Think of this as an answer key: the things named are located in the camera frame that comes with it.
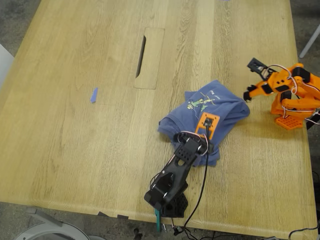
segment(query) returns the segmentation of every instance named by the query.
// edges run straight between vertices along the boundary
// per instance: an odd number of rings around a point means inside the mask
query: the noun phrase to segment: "table surface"
[[[0,201],[155,222],[144,194],[173,153],[159,120],[213,79],[242,96],[252,57],[297,62],[289,0],[42,0],[0,92]],[[273,99],[220,144],[190,227],[285,239],[316,225],[306,129],[277,126]]]

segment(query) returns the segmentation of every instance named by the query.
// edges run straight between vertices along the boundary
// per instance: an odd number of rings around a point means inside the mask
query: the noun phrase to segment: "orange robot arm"
[[[281,67],[277,72],[271,67]],[[277,93],[272,103],[271,113],[281,115],[275,122],[290,130],[301,128],[305,118],[310,117],[320,107],[320,78],[306,71],[301,63],[290,68],[280,65],[266,66],[253,58],[248,64],[252,72],[256,72],[262,81],[251,85],[243,94],[245,101],[258,95],[269,96]],[[299,99],[291,99],[295,94]]]

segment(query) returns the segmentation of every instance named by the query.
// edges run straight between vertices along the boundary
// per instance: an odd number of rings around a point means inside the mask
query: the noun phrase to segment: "green clip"
[[[160,212],[157,209],[154,209],[155,217],[156,217],[156,230],[157,232],[161,232],[161,217]]]

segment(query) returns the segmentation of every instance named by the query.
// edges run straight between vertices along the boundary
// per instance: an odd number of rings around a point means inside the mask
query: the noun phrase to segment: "blue t-shirt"
[[[172,141],[174,135],[181,131],[195,132],[202,113],[220,116],[210,140],[213,144],[213,151],[209,155],[208,164],[215,166],[220,158],[219,143],[237,121],[249,115],[250,110],[244,100],[235,96],[218,80],[213,80],[198,91],[186,91],[184,97],[185,102],[159,122],[158,131],[166,134],[176,148],[179,144]],[[207,155],[199,156],[193,165],[205,165],[206,158]]]

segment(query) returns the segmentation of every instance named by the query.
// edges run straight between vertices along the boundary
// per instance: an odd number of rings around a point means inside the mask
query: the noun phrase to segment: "concrete floor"
[[[39,5],[40,0],[0,0],[0,43],[14,56],[27,31],[28,25]],[[310,36],[320,24],[319,0],[291,0],[296,47],[301,52]],[[320,37],[300,60],[305,68],[320,76]],[[320,126],[313,126],[308,131],[312,168],[320,173]],[[21,231],[37,223],[25,214],[25,206],[0,202],[0,240],[12,240]],[[154,223],[86,215],[52,209],[43,209],[60,221],[71,223],[88,235],[97,235],[107,240],[133,239],[134,228],[139,228],[146,240],[183,239],[185,235],[173,236],[170,226],[168,233],[158,233]],[[212,231],[191,229],[197,237],[212,236]],[[217,232],[216,236],[228,233]],[[221,237],[221,240],[254,240],[257,237],[233,235]]]

